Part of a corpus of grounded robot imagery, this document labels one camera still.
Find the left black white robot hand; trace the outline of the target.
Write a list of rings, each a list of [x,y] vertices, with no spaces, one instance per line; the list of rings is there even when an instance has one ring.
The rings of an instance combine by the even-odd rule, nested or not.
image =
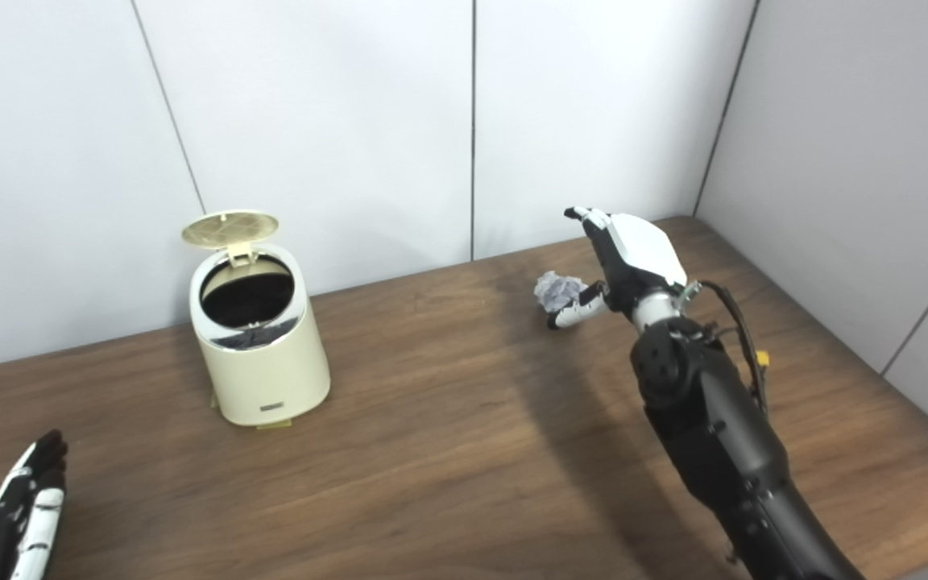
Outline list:
[[[0,579],[42,579],[67,495],[68,444],[49,430],[22,452],[0,485]]]

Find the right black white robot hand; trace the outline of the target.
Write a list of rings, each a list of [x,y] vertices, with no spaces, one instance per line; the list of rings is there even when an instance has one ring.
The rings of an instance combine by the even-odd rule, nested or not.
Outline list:
[[[681,296],[689,279],[663,229],[633,214],[581,206],[565,209],[564,216],[582,224],[603,279],[549,313],[549,328],[568,328],[613,312],[644,334],[659,321],[682,316]]]

